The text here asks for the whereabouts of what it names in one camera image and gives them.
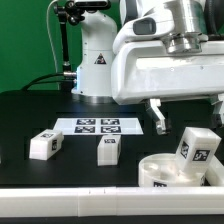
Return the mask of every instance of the warning label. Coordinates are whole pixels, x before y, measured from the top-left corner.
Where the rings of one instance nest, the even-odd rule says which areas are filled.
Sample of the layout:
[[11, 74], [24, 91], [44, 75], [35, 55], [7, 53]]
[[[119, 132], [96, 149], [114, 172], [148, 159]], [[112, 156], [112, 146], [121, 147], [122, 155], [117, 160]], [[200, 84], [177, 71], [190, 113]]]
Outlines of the warning label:
[[107, 64], [103, 57], [103, 54], [99, 55], [99, 57], [96, 59], [95, 64], [97, 64], [97, 65], [106, 65]]

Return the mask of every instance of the sticker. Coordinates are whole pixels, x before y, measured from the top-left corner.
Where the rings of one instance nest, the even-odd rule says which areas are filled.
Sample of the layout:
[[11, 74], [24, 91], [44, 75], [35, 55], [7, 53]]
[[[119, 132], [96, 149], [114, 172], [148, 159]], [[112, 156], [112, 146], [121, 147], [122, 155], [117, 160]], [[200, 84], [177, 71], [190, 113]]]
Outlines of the sticker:
[[103, 57], [103, 54], [102, 53], [96, 59], [95, 64], [97, 64], [97, 65], [106, 65], [107, 64], [106, 61], [105, 61], [105, 59], [104, 59], [104, 57]]
[[159, 183], [159, 182], [154, 182], [154, 187], [167, 187], [166, 184], [162, 184], [162, 183]]
[[78, 119], [77, 125], [95, 125], [96, 119]]
[[42, 138], [50, 138], [50, 137], [52, 137], [54, 134], [48, 134], [48, 133], [45, 133], [45, 134], [43, 134], [41, 137]]
[[101, 127], [101, 133], [121, 133], [121, 127]]
[[95, 133], [95, 127], [76, 127], [75, 133]]
[[102, 125], [120, 125], [119, 119], [102, 119]]
[[205, 186], [205, 175], [201, 178], [201, 186]]
[[208, 159], [210, 150], [197, 150], [193, 161], [205, 162]]
[[186, 142], [183, 142], [181, 147], [181, 155], [186, 159], [188, 155], [189, 145]]
[[57, 140], [52, 141], [52, 151], [57, 150]]
[[114, 143], [116, 143], [116, 140], [115, 139], [105, 139], [104, 142], [106, 144], [114, 144]]

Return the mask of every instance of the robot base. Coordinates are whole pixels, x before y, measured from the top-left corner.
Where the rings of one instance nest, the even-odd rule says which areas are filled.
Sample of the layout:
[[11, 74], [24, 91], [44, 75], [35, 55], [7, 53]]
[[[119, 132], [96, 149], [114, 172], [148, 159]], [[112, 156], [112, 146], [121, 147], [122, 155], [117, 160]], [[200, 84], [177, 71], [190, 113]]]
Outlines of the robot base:
[[81, 101], [90, 104], [109, 104], [115, 103], [112, 97], [109, 96], [85, 96], [81, 94], [72, 94], [72, 98], [76, 101]]

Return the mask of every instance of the metal cylinder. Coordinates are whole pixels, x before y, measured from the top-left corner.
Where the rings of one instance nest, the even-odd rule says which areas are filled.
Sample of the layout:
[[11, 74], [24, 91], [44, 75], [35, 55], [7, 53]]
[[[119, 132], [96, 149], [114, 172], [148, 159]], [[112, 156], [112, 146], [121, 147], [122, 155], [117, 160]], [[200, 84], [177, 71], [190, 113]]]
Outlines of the metal cylinder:
[[[200, 36], [206, 34], [201, 4], [194, 0], [169, 0], [163, 3], [173, 14], [174, 30], [162, 37], [168, 53], [201, 52]], [[148, 14], [156, 12], [157, 7]]]

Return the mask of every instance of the black cable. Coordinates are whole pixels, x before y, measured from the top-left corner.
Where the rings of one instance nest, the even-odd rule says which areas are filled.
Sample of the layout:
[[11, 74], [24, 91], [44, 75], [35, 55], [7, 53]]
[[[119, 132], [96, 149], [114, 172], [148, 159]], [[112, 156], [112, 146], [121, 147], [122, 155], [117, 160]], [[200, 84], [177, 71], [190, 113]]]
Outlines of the black cable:
[[41, 80], [44, 80], [44, 79], [48, 79], [48, 78], [52, 78], [52, 77], [58, 77], [58, 76], [63, 76], [63, 73], [56, 73], [56, 74], [49, 74], [49, 75], [41, 76], [39, 78], [34, 79], [33, 81], [31, 81], [30, 83], [28, 83], [24, 87], [22, 87], [21, 90], [22, 91], [26, 91], [27, 90], [27, 86], [29, 88], [33, 83], [37, 83], [38, 81], [41, 81]]
[[65, 80], [60, 80], [60, 81], [34, 82], [34, 83], [30, 83], [30, 84], [24, 86], [21, 90], [27, 91], [33, 85], [48, 84], [48, 83], [62, 83], [62, 82], [66, 82], [66, 81]]
[[216, 23], [215, 23], [214, 0], [208, 0], [208, 18], [209, 18], [209, 25], [210, 25], [212, 34], [218, 34]]

